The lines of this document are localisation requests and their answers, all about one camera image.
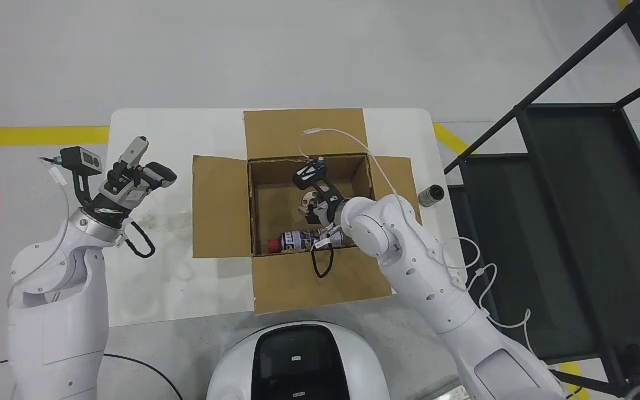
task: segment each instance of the gray floor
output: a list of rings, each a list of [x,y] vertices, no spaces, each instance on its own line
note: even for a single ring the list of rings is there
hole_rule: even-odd
[[[421,107],[471,141],[614,12],[613,0],[9,1],[0,12],[0,126],[107,125],[123,107]],[[639,65],[629,33],[616,34],[542,100],[617,100],[640,86]],[[640,104],[627,111],[638,130]],[[508,126],[485,150],[521,146]],[[45,215],[61,210],[33,162],[42,151],[55,148],[0,148],[5,274],[22,246],[55,229]],[[444,146],[441,155],[453,157]],[[226,349],[300,318],[363,335],[393,399],[453,377],[437,338],[395,298],[113,328],[107,351],[151,362],[185,398],[202,399]],[[121,361],[105,360],[99,379],[103,400],[174,398]],[[0,398],[11,386],[0,366]]]

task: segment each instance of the box flap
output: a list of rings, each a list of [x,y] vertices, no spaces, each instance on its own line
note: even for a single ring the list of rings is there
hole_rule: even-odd
[[[245,111],[247,158],[298,156],[298,139],[302,132],[318,127],[343,130],[367,144],[360,108]],[[363,150],[351,138],[337,132],[306,136],[301,140],[301,148],[308,155],[361,153]]]
[[[418,192],[411,170],[411,159],[406,157],[376,156],[376,160],[380,163],[380,167],[382,167],[385,174],[387,174],[387,178],[389,178],[393,187],[396,188],[398,194],[411,203],[416,213],[416,220],[422,223],[420,207],[418,205]],[[373,161],[371,161],[371,181],[373,182],[373,191],[376,200],[380,200],[384,196],[392,193],[387,181],[384,180],[380,170]]]
[[[329,251],[316,255],[318,269],[324,271]],[[391,295],[376,260],[355,247],[335,251],[333,269],[324,279],[316,277],[310,253],[254,257],[252,270],[258,314]]]
[[[193,257],[251,255],[247,162],[193,156]]]

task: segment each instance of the yellow floor line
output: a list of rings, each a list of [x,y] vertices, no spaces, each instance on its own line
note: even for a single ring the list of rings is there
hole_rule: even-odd
[[[582,376],[582,371],[580,370],[580,364],[578,364],[577,361],[571,361],[571,362],[566,362],[566,363],[560,364],[560,371],[566,372],[567,374]],[[579,387],[579,386],[575,386],[575,385],[567,385],[567,386],[569,387],[569,391],[571,393],[573,393],[576,390],[578,390],[578,387]],[[587,389],[582,389],[575,396],[573,396],[571,399],[589,400],[589,392],[587,391]]]
[[[459,137],[451,133],[450,130],[437,122],[433,123],[433,130],[436,133],[436,139],[438,139],[440,142],[442,142],[442,144],[447,146],[458,155],[460,155],[460,153],[462,153],[467,149],[467,147],[469,147],[469,145],[466,144],[464,140],[460,139]]]
[[[102,144],[108,141],[108,126],[0,127],[0,146]]]
[[[454,153],[469,145],[444,126],[434,123],[436,138]],[[55,146],[103,144],[109,141],[108,126],[0,127],[0,146]]]

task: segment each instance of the white cable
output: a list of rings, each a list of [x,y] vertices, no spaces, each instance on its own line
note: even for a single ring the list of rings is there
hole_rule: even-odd
[[[44,166],[45,168],[47,168],[47,171],[49,171],[49,166],[46,165],[44,163],[44,161],[42,161],[40,158],[38,158],[38,161],[40,162],[40,165]],[[40,268],[42,268],[45,264],[47,264],[47,262],[49,262],[49,260],[56,254],[56,252],[58,251],[58,249],[60,248],[60,246],[62,246],[62,242],[64,242],[64,237],[67,235],[67,227],[69,226],[69,198],[67,197],[67,192],[64,190],[64,187],[62,186],[62,183],[60,183],[60,181],[58,181],[58,179],[55,178],[54,174],[50,174],[52,177],[54,177],[57,186],[60,187],[60,191],[62,191],[62,194],[64,195],[64,199],[65,199],[65,203],[64,203],[64,208],[65,208],[65,213],[67,215],[67,217],[64,220],[64,228],[62,230],[62,235],[60,236],[60,240],[58,241],[58,244],[56,245],[55,249],[51,252],[51,254],[49,254],[49,256],[47,258],[44,259],[43,262],[40,263],[40,265],[38,265],[37,267],[35,267],[31,272],[29,272],[27,275],[23,276],[22,278],[18,279],[17,281],[15,281],[13,283],[13,285],[11,285],[11,288],[9,289],[9,294],[7,295],[7,307],[11,306],[11,296],[13,295],[13,291],[15,290],[15,288],[20,285],[22,282],[25,281],[25,279],[29,278],[30,276],[32,276],[33,274],[35,274],[36,272],[38,272],[40,270]]]
[[[476,275],[471,279],[471,283],[469,283],[468,289],[471,289],[471,286],[475,282],[476,278],[478,278],[480,275],[482,275],[484,273],[484,271],[489,267],[493,267],[493,271],[494,271],[493,272],[493,276],[491,277],[491,280],[489,281],[489,284],[487,285],[487,287],[484,289],[484,291],[480,295],[480,298],[478,299],[478,306],[485,313],[485,315],[487,316],[487,319],[489,321],[491,321],[494,325],[499,326],[500,328],[514,329],[514,328],[519,328],[519,327],[522,326],[524,328],[524,340],[527,343],[527,348],[529,349],[531,354],[533,354],[535,356],[536,353],[534,353],[533,349],[531,348],[531,343],[529,342],[529,333],[527,332],[527,322],[529,321],[529,318],[531,318],[531,310],[530,309],[527,308],[524,311],[524,318],[522,319],[522,321],[518,322],[517,324],[513,324],[513,325],[505,325],[505,324],[501,324],[501,323],[497,322],[496,320],[494,320],[491,317],[491,314],[489,314],[489,310],[487,310],[485,307],[482,306],[482,299],[484,299],[484,296],[486,296],[487,293],[489,293],[489,290],[491,289],[491,286],[493,286],[493,283],[496,281],[496,277],[498,276],[498,266],[495,263],[489,263],[484,268],[481,268],[478,271],[476,271]]]
[[[305,154],[302,151],[302,148],[300,146],[300,144],[302,142],[302,138],[304,136],[313,135],[315,133],[320,133],[320,132],[327,132],[327,131],[341,133],[343,135],[346,135],[346,136],[350,137],[356,143],[358,143],[363,149],[365,149],[367,154],[369,154],[369,156],[371,156],[371,159],[373,160],[373,162],[378,167],[378,170],[380,171],[380,174],[382,174],[382,177],[387,182],[387,185],[389,185],[389,187],[391,188],[391,192],[393,193],[393,195],[395,196],[396,200],[398,201],[398,205],[400,205],[400,211],[402,212],[402,218],[404,219],[405,224],[407,224],[407,226],[409,227],[411,232],[413,232],[413,234],[416,236],[416,238],[418,239],[420,244],[422,244],[422,246],[425,248],[425,250],[427,252],[427,257],[429,257],[430,259],[434,260],[436,263],[442,265],[444,268],[447,268],[447,269],[467,269],[467,268],[473,266],[476,262],[478,262],[478,260],[480,259],[480,248],[478,247],[478,245],[473,240],[471,240],[469,238],[461,237],[461,236],[456,236],[456,237],[453,237],[453,238],[449,238],[449,239],[445,240],[444,242],[442,242],[442,244],[441,244],[441,253],[442,253],[443,262],[441,263],[440,261],[438,261],[436,259],[435,251],[433,251],[432,249],[429,248],[429,246],[427,246],[427,244],[422,240],[422,237],[420,236],[420,234],[418,232],[416,232],[415,229],[413,229],[413,226],[411,226],[411,224],[409,224],[409,221],[408,221],[407,215],[406,215],[406,210],[403,207],[402,202],[400,201],[400,196],[398,195],[398,192],[396,191],[396,189],[391,184],[391,181],[387,177],[387,174],[384,173],[384,170],[382,169],[382,167],[378,163],[378,160],[376,159],[376,156],[374,156],[373,153],[371,153],[371,150],[369,150],[369,148],[364,143],[362,143],[358,138],[356,138],[355,136],[351,135],[350,133],[347,133],[345,131],[341,131],[340,129],[335,129],[335,128],[311,128],[311,129],[306,129],[306,130],[304,130],[302,132],[302,135],[300,135],[298,137],[298,151],[300,152],[300,154],[305,158],[311,158],[311,157],[309,157],[307,154]],[[447,263],[444,262],[444,246],[445,246],[445,244],[447,242],[449,242],[452,239],[465,240],[465,241],[468,241],[469,243],[471,243],[471,244],[473,244],[475,246],[476,250],[478,251],[478,254],[476,256],[476,259],[473,260],[473,262],[471,264],[465,265],[464,267],[454,267],[454,266],[447,265]],[[466,290],[464,285],[462,285],[462,287],[459,287],[459,289]]]
[[[463,267],[455,267],[455,266],[448,265],[447,262],[445,261],[445,258],[444,258],[444,254],[445,254],[444,246],[446,246],[446,244],[449,243],[452,240],[460,240],[460,241],[464,240],[466,242],[471,243],[473,245],[473,247],[476,248],[476,258],[473,261],[471,261],[469,264],[467,264],[467,265],[465,265]],[[467,268],[471,268],[474,265],[476,265],[478,260],[480,260],[480,247],[478,247],[476,242],[474,242],[473,240],[471,240],[469,238],[466,238],[464,236],[453,236],[453,237],[450,237],[449,239],[443,241],[442,244],[440,245],[440,253],[442,255],[442,262],[438,261],[435,257],[433,257],[433,258],[430,257],[430,258],[433,261],[437,262],[438,264],[442,265],[443,267],[449,268],[449,269],[467,269]]]
[[[302,141],[302,137],[306,136],[306,135],[313,135],[314,133],[325,132],[325,131],[337,132],[337,133],[341,133],[343,135],[346,135],[346,136],[350,137],[351,139],[353,139],[356,143],[358,143],[360,146],[362,146],[363,149],[365,149],[367,151],[367,154],[369,154],[369,156],[371,156],[371,159],[373,160],[373,162],[378,167],[378,170],[382,174],[382,177],[387,182],[387,184],[391,188],[391,192],[393,193],[393,195],[395,196],[396,200],[398,201],[398,204],[400,205],[400,210],[402,211],[402,218],[404,219],[404,222],[407,224],[409,229],[411,229],[411,231],[416,236],[416,238],[418,238],[418,241],[422,244],[422,246],[427,251],[427,257],[431,258],[433,261],[435,261],[436,263],[442,265],[443,267],[445,267],[447,269],[467,269],[467,268],[475,265],[478,262],[478,260],[480,259],[480,247],[478,247],[476,242],[474,242],[473,240],[471,240],[469,238],[466,238],[466,237],[462,237],[462,236],[452,237],[452,238],[449,238],[449,239],[443,241],[442,244],[440,245],[440,252],[442,253],[442,262],[437,260],[437,258],[435,257],[435,252],[432,249],[430,249],[429,246],[427,246],[427,244],[422,240],[422,237],[420,236],[420,234],[418,234],[418,232],[416,232],[413,229],[413,227],[409,224],[409,221],[407,220],[406,211],[405,211],[404,207],[402,206],[402,202],[400,201],[400,196],[398,196],[398,192],[396,191],[396,189],[391,184],[391,181],[389,181],[389,178],[387,178],[387,174],[384,173],[384,170],[382,169],[382,167],[378,163],[378,160],[376,159],[376,156],[374,156],[371,153],[371,150],[369,150],[369,148],[364,143],[362,143],[358,138],[356,138],[355,136],[353,136],[353,135],[351,135],[351,134],[349,134],[349,133],[347,133],[345,131],[341,131],[340,129],[335,129],[335,128],[311,128],[311,129],[306,129],[306,130],[303,131],[302,135],[300,135],[300,137],[298,137],[298,151],[300,152],[300,154],[303,157],[311,158],[308,155],[306,155],[302,151],[302,148],[300,147],[300,143]],[[467,242],[473,244],[473,246],[476,248],[476,251],[477,251],[476,258],[470,264],[465,265],[464,267],[453,267],[453,266],[447,265],[447,263],[445,261],[445,258],[444,258],[444,254],[445,254],[444,253],[444,247],[449,241],[454,240],[454,239],[467,241]],[[500,324],[500,323],[496,322],[493,318],[491,318],[491,315],[489,314],[489,311],[486,308],[482,307],[482,299],[489,292],[489,289],[491,289],[491,285],[493,285],[493,282],[495,282],[496,276],[498,275],[498,266],[495,263],[487,264],[484,268],[481,269],[482,272],[480,272],[480,273],[478,273],[476,271],[476,275],[471,279],[471,282],[469,283],[469,287],[467,288],[467,287],[464,287],[464,285],[462,285],[462,287],[460,289],[461,290],[470,289],[471,285],[473,285],[475,280],[480,275],[482,275],[484,273],[484,271],[487,268],[489,268],[490,266],[494,267],[495,273],[493,274],[493,277],[491,278],[491,281],[489,282],[489,285],[487,285],[485,290],[480,295],[480,298],[478,299],[478,305],[480,306],[480,309],[483,310],[486,313],[487,318],[489,319],[489,321],[491,321],[492,323],[494,323],[495,325],[497,325],[497,326],[499,326],[501,328],[512,329],[512,328],[519,328],[521,326],[524,327],[524,339],[525,339],[525,341],[527,343],[527,347],[529,348],[529,351],[531,352],[531,354],[533,354],[535,356],[535,353],[533,352],[533,349],[531,348],[531,343],[529,343],[529,334],[527,333],[527,321],[529,321],[529,318],[531,318],[531,310],[530,309],[527,308],[525,310],[524,319],[521,322],[519,322],[519,323],[517,323],[515,325],[503,325],[503,324]]]

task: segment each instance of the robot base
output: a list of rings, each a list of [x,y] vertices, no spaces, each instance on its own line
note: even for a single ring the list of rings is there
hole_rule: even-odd
[[[389,400],[380,361],[338,325],[302,321],[263,329],[220,361],[207,400]]]

